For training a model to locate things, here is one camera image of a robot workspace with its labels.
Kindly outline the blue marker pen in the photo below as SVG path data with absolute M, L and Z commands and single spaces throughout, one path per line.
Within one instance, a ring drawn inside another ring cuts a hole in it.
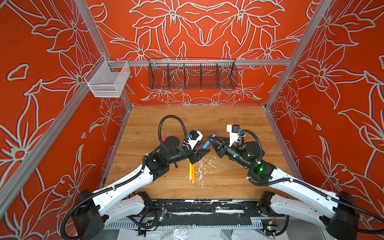
M 206 143 L 203 145 L 202 149 L 207 149 L 208 146 L 213 142 L 215 135 L 208 136 Z

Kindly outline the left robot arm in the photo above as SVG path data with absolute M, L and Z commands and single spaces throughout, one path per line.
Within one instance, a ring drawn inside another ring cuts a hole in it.
M 163 141 L 162 134 L 158 133 L 160 145 L 143 156 L 142 164 L 134 171 L 105 188 L 94 192 L 80 192 L 74 206 L 67 212 L 60 225 L 61 237 L 64 240 L 91 240 L 105 225 L 138 215 L 149 207 L 152 200 L 147 193 L 139 192 L 130 199 L 127 198 L 128 195 L 165 175 L 171 164 L 185 159 L 194 164 L 209 153 L 208 149 L 198 148 L 205 143 L 201 132 L 183 132 L 183 142 L 175 136 L 169 136 Z M 73 221 L 77 232 L 74 237 L 66 233 L 69 219 Z

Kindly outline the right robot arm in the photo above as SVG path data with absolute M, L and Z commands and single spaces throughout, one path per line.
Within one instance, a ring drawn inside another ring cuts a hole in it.
M 384 233 L 383 229 L 359 229 L 361 213 L 380 222 L 383 222 L 384 218 L 357 207 L 350 194 L 344 191 L 336 194 L 322 190 L 264 161 L 265 151 L 253 132 L 229 131 L 229 134 L 228 138 L 208 136 L 208 141 L 220 158 L 227 156 L 247 169 L 247 180 L 251 184 L 257 187 L 271 187 L 293 197 L 287 199 L 272 192 L 264 192 L 259 201 L 261 211 L 307 221 L 326 230 L 337 240 L 355 240 L 359 233 Z

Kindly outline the orange marker pen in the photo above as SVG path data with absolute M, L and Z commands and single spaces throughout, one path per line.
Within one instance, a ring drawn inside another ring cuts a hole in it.
M 191 181 L 195 182 L 195 165 L 191 165 Z

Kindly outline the yellow marker pen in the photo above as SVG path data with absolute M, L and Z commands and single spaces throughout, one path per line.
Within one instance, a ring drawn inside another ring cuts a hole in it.
M 193 173 L 193 166 L 191 163 L 189 163 L 189 180 L 192 180 L 192 173 Z

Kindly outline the white mesh basket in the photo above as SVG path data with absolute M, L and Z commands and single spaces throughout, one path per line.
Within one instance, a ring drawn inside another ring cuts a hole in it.
M 101 56 L 85 76 L 85 82 L 96 98 L 119 98 L 130 75 L 128 61 L 108 61 Z

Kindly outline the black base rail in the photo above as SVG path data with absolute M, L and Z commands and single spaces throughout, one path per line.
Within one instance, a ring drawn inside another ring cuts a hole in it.
M 155 228 L 219 228 L 223 230 L 261 230 L 282 228 L 286 217 L 263 214 L 254 199 L 154 199 L 141 213 L 129 219 L 128 214 L 105 225 L 106 230 L 136 230 L 137 222 L 148 226 L 161 219 Z

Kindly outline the aluminium frame rail left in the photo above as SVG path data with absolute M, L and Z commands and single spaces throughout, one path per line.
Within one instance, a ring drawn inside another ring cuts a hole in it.
M 87 95 L 85 76 L 112 61 L 106 1 L 1 1 L 1 217 Z M 119 98 L 127 110 L 128 96 Z

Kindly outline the aluminium frame rail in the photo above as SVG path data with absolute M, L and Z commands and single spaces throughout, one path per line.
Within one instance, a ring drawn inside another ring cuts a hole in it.
M 1 217 L 87 95 L 85 76 L 112 61 L 106 1 L 1 1 Z M 127 110 L 128 96 L 119 98 Z
M 320 20 L 324 16 L 326 10 L 330 6 L 332 1 L 326 0 L 326 1 L 320 1 L 319 5 L 317 6 L 313 16 L 308 22 L 308 25 L 299 40 L 295 50 L 293 51 L 293 54 L 290 58 L 290 62 L 288 65 L 286 65 L 284 71 L 282 72 L 282 75 L 278 79 L 277 83 L 274 86 L 274 89 L 272 93 L 270 94 L 268 100 L 266 101 L 266 104 L 264 105 L 264 109 L 270 110 L 272 107 L 272 104 L 277 98 L 278 93 L 283 88 L 284 83 L 292 73 L 294 67 L 296 66 L 299 58 L 301 57 L 302 53 L 305 50 L 306 45 L 308 44 L 310 38 L 313 36 L 317 26 L 320 23 Z
M 109 67 L 122 68 L 125 63 L 130 67 L 148 67 L 150 64 L 235 64 L 236 66 L 288 66 L 290 59 L 197 59 L 197 60 L 137 60 L 137 61 L 107 61 Z

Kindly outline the aluminium frame rail back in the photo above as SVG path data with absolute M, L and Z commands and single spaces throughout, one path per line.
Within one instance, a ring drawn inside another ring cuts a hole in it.
M 109 67 L 122 68 L 125 63 L 130 67 L 148 67 L 150 64 L 235 64 L 236 66 L 288 66 L 290 59 L 197 59 L 197 60 L 137 60 L 137 61 L 107 61 Z

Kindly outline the aluminium frame rail right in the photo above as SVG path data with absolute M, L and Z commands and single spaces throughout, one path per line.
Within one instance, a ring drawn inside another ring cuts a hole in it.
M 277 83 L 274 86 L 274 89 L 272 93 L 270 94 L 268 100 L 266 101 L 266 104 L 264 105 L 264 109 L 270 110 L 272 107 L 272 104 L 277 98 L 278 93 L 283 88 L 284 83 L 292 73 L 294 67 L 296 66 L 299 58 L 301 57 L 302 53 L 305 50 L 306 45 L 308 44 L 310 38 L 313 36 L 317 26 L 320 23 L 320 20 L 324 16 L 326 10 L 330 6 L 332 1 L 326 0 L 326 1 L 320 1 L 319 5 L 317 6 L 313 16 L 308 22 L 308 25 L 299 40 L 295 50 L 293 51 L 293 54 L 290 58 L 290 62 L 288 65 L 286 65 L 284 71 L 282 72 L 282 75 L 278 79 Z

